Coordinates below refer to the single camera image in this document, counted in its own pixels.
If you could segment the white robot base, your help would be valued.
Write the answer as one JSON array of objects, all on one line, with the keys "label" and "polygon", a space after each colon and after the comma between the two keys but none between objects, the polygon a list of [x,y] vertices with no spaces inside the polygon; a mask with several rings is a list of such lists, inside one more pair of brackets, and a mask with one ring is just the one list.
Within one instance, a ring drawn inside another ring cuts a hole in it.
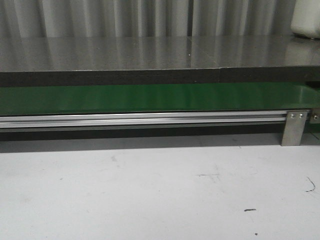
[{"label": "white robot base", "polygon": [[310,39],[320,38],[320,0],[296,0],[291,31]]}]

